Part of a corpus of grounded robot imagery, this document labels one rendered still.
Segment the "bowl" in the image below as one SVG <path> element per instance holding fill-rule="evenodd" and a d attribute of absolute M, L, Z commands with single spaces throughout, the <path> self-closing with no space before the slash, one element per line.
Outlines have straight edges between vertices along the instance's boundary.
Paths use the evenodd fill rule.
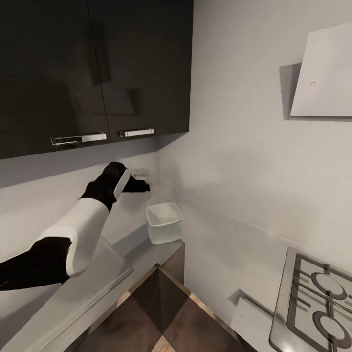
<path fill-rule="evenodd" d="M 153 228 L 161 228 L 180 223 L 182 213 L 174 202 L 161 203 L 146 208 L 147 218 Z"/>

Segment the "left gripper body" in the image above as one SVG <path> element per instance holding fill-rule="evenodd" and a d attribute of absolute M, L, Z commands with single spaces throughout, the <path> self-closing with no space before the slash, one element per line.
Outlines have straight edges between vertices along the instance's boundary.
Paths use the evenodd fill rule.
<path fill-rule="evenodd" d="M 124 193 L 143 193 L 145 192 L 145 180 L 135 180 L 133 179 L 132 186 L 129 189 L 125 189 L 123 192 Z"/>

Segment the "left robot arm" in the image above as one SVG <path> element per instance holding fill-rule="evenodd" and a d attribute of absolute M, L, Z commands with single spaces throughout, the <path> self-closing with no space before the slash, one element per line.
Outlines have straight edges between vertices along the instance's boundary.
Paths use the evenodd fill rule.
<path fill-rule="evenodd" d="M 88 268 L 106 219 L 122 193 L 151 191 L 146 169 L 111 163 L 27 252 L 0 263 L 0 351 L 70 278 Z"/>

